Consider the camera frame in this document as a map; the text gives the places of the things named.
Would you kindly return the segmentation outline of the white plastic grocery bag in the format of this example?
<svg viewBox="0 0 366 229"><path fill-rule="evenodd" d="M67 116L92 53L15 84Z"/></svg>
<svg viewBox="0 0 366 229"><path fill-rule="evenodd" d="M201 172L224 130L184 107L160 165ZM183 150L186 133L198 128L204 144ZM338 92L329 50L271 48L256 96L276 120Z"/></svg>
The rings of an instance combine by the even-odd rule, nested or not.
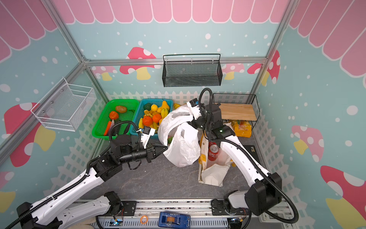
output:
<svg viewBox="0 0 366 229"><path fill-rule="evenodd" d="M168 146L164 156L179 168L192 165L201 154L198 130L188 124L192 120L190 108L181 106L170 112L158 128L159 141Z"/></svg>

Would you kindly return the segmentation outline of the red soda can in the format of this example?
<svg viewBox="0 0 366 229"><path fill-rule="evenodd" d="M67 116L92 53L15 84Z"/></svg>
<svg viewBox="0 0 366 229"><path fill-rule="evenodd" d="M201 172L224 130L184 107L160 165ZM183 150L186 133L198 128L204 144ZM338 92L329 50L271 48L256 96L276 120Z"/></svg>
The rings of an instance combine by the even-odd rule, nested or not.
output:
<svg viewBox="0 0 366 229"><path fill-rule="evenodd" d="M208 160L216 161L219 153L219 146L216 143L210 142L208 147Z"/></svg>

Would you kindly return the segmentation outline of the white tote bag yellow handles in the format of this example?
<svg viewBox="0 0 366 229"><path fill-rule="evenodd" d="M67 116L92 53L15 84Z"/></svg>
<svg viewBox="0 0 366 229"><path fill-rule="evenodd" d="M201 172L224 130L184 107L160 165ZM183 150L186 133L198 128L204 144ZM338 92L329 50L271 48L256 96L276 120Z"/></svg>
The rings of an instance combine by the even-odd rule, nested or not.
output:
<svg viewBox="0 0 366 229"><path fill-rule="evenodd" d="M217 160L209 161L209 143L210 141L202 135L200 142L201 154L199 157L198 182L201 184L222 187L224 178L227 175L233 160L219 147Z"/></svg>

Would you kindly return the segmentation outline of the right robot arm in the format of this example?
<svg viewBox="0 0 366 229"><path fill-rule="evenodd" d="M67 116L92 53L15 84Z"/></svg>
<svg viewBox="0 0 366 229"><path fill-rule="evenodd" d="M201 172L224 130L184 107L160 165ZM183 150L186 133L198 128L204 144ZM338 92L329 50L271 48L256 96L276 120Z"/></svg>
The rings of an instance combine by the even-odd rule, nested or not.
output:
<svg viewBox="0 0 366 229"><path fill-rule="evenodd" d="M189 101L187 105L193 113L189 124L196 129L202 129L204 137L210 142L215 142L233 160L249 185L246 192L236 191L229 194L229 206L235 209L249 209L256 216L266 213L287 224L298 222L298 210L282 191L281 177L261 166L241 144L233 129L224 124L220 107L214 103L211 89L204 88L199 98ZM288 203L293 212L290 219L270 212L270 209L282 200Z"/></svg>

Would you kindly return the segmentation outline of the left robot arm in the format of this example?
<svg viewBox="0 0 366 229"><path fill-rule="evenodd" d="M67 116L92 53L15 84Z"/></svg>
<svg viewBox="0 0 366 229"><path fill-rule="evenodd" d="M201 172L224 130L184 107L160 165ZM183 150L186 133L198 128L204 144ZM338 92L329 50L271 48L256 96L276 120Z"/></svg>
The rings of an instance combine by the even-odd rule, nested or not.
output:
<svg viewBox="0 0 366 229"><path fill-rule="evenodd" d="M77 178L44 199L17 208L18 218L8 229L20 224L23 229L66 229L90 217L122 214L124 204L118 195L107 192L101 197L70 208L78 198L122 171L124 164L151 162L165 152L166 145L149 143L155 129L139 128L132 121L122 121L108 131L109 146L87 163Z"/></svg>

